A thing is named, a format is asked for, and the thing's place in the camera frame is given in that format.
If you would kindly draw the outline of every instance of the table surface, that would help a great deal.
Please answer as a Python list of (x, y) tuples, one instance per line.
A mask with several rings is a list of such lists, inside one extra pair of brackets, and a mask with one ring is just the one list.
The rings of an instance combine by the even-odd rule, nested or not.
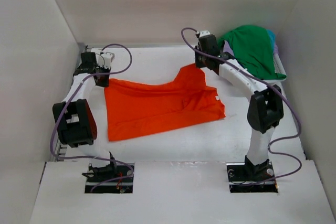
[[(185, 47), (131, 48), (133, 65), (112, 78), (147, 84), (172, 81), (193, 63)], [(119, 48), (112, 71), (123, 69), (128, 54)], [(216, 87), (225, 105), (223, 120), (110, 143), (103, 89), (94, 87), (89, 105), (98, 127), (100, 147), (116, 159), (135, 162), (131, 195), (84, 194), (88, 160), (48, 163), (31, 223), (335, 223), (313, 161), (305, 160), (299, 138), (274, 144), (303, 162), (300, 172), (278, 179), (279, 193), (231, 194), (224, 162), (242, 162), (250, 142), (248, 102), (226, 80), (205, 69), (206, 83)], [(296, 133), (287, 107), (274, 138)], [(80, 154), (68, 148), (67, 156)], [(270, 155), (276, 175), (298, 166), (294, 159)]]

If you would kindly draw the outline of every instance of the orange garment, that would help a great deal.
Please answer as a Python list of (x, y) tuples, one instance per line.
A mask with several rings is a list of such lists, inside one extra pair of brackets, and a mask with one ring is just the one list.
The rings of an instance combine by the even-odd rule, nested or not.
[(162, 85), (110, 79), (105, 88), (109, 141), (224, 118), (224, 105), (217, 96), (195, 64), (181, 68), (174, 81)]

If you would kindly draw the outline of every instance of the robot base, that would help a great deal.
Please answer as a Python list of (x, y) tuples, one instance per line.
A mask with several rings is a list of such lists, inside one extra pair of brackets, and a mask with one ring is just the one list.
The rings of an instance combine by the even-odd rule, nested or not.
[(248, 163), (227, 163), (227, 176), (231, 193), (277, 193), (278, 187), (275, 180), (270, 180), (258, 185), (253, 184), (274, 177), (273, 166), (270, 161), (262, 169), (251, 171)]

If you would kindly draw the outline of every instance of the green cloth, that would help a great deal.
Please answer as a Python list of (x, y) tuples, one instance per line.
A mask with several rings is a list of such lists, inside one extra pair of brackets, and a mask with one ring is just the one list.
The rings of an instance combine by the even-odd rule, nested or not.
[(253, 25), (239, 26), (218, 40), (223, 47), (226, 40), (237, 61), (261, 80), (282, 80), (286, 75), (275, 73), (273, 49), (266, 29)]

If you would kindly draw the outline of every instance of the purple cable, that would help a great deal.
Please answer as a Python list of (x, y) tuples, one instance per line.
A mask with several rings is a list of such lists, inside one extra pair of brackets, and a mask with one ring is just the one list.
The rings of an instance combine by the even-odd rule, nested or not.
[(113, 181), (113, 180), (118, 180), (118, 179), (124, 179), (124, 178), (131, 178), (134, 176), (134, 170), (133, 170), (133, 167), (130, 166), (129, 164), (127, 163), (124, 163), (124, 162), (121, 162), (121, 161), (118, 161), (118, 160), (115, 160), (115, 159), (109, 159), (109, 158), (102, 158), (102, 157), (95, 157), (95, 156), (74, 156), (74, 157), (57, 157), (57, 154), (55, 153), (54, 151), (54, 139), (55, 139), (55, 136), (56, 136), (56, 132), (57, 132), (57, 128), (58, 128), (58, 125), (61, 121), (61, 118), (63, 117), (67, 107), (69, 106), (70, 102), (73, 100), (73, 98), (75, 97), (75, 95), (78, 93), (78, 91), (80, 90), (80, 88), (83, 86), (83, 83), (89, 79), (90, 77), (94, 77), (94, 76), (109, 76), (111, 74), (118, 74), (118, 73), (123, 73), (125, 72), (126, 70), (128, 70), (130, 68), (130, 66), (132, 65), (132, 53), (129, 51), (129, 49), (121, 44), (109, 44), (107, 46), (105, 46), (101, 51), (104, 51), (106, 48), (108, 47), (111, 47), (111, 46), (118, 46), (118, 47), (122, 47), (124, 48), (130, 55), (130, 63), (128, 64), (128, 66), (126, 68), (124, 68), (123, 70), (121, 71), (117, 71), (117, 72), (110, 72), (110, 73), (93, 73), (93, 74), (90, 74), (88, 76), (86, 76), (82, 83), (78, 86), (78, 88), (74, 91), (74, 93), (72, 94), (72, 96), (69, 98), (69, 100), (66, 102), (64, 108), (62, 109), (56, 123), (55, 123), (55, 127), (54, 129), (52, 130), (52, 134), (51, 134), (51, 139), (50, 139), (50, 152), (51, 154), (55, 157), (55, 158), (58, 158), (58, 159), (62, 159), (62, 160), (66, 160), (66, 159), (79, 159), (79, 158), (92, 158), (92, 159), (98, 159), (98, 160), (102, 160), (102, 161), (110, 161), (110, 162), (114, 162), (114, 163), (118, 163), (118, 164), (122, 164), (126, 167), (128, 167), (131, 171), (132, 171), (132, 174), (130, 175), (126, 175), (126, 176), (121, 176), (121, 177), (117, 177), (117, 178), (111, 178), (111, 179), (108, 179), (108, 180), (105, 180), (103, 182), (100, 182), (98, 184), (96, 184), (95, 186), (92, 187), (91, 191), (92, 192), (96, 187), (104, 184), (104, 183), (107, 183), (107, 182), (110, 182), (110, 181)]
[[(208, 54), (205, 54), (197, 49), (195, 49), (192, 45), (190, 45), (190, 43), (186, 40), (186, 38), (184, 37), (184, 31), (185, 30), (192, 30), (194, 32), (198, 32), (196, 29), (194, 28), (191, 28), (191, 27), (185, 27), (181, 30), (181, 36), (182, 36), (182, 39), (184, 40), (184, 42), (192, 49), (194, 50), (195, 52), (199, 53), (200, 55), (203, 55), (205, 57), (209, 57), (209, 58), (212, 58), (212, 59), (216, 59), (216, 60), (219, 60), (225, 64), (228, 64), (230, 67), (236, 69), (239, 71), (239, 68), (236, 67), (235, 65), (231, 64), (230, 62), (224, 60), (223, 58), (218, 58), (218, 57), (215, 57), (215, 56), (212, 56), (212, 55), (208, 55)], [(242, 184), (242, 186), (252, 186), (252, 185), (259, 185), (259, 184), (262, 184), (264, 182), (267, 182), (267, 181), (270, 181), (270, 180), (274, 180), (274, 179), (277, 179), (277, 178), (283, 178), (283, 177), (287, 177), (287, 176), (290, 176), (294, 173), (297, 173), (299, 170), (301, 170), (302, 168), (302, 162), (300, 159), (298, 159), (297, 157), (291, 155), (291, 154), (288, 154), (288, 153), (283, 153), (283, 152), (273, 152), (271, 150), (271, 145), (275, 142), (278, 142), (278, 141), (281, 141), (281, 140), (286, 140), (286, 139), (292, 139), (292, 138), (296, 138), (298, 136), (301, 135), (301, 132), (302, 132), (302, 126), (301, 126), (301, 121), (300, 121), (300, 118), (298, 116), (298, 114), (295, 112), (295, 110), (293, 109), (293, 107), (290, 105), (290, 103), (288, 102), (288, 100), (281, 94), (281, 92), (279, 92), (276, 88), (274, 88), (272, 85), (270, 85), (268, 82), (266, 81), (263, 81), (263, 80), (260, 80), (250, 74), (247, 74), (245, 72), (240, 72), (242, 73), (244, 76), (250, 78), (250, 79), (253, 79), (255, 81), (258, 81), (258, 82), (261, 82), (263, 84), (265, 84), (267, 87), (271, 88), (278, 96), (280, 96), (280, 98), (284, 101), (284, 103), (288, 106), (289, 110), (291, 111), (291, 113), (293, 114), (295, 120), (297, 121), (297, 124), (298, 124), (298, 133), (293, 135), (293, 136), (284, 136), (284, 137), (280, 137), (280, 138), (277, 138), (273, 141), (271, 141), (269, 144), (268, 144), (268, 151), (272, 154), (276, 154), (276, 155), (283, 155), (283, 156), (288, 156), (288, 157), (292, 157), (294, 158), (295, 160), (297, 160), (299, 162), (299, 167), (294, 170), (293, 172), (290, 172), (290, 173), (286, 173), (286, 174), (283, 174), (283, 175), (279, 175), (279, 176), (275, 176), (275, 177), (272, 177), (272, 178), (268, 178), (268, 179), (265, 179), (265, 180), (262, 180), (262, 181), (259, 181), (259, 182), (256, 182), (256, 183), (249, 183), (249, 184)]]

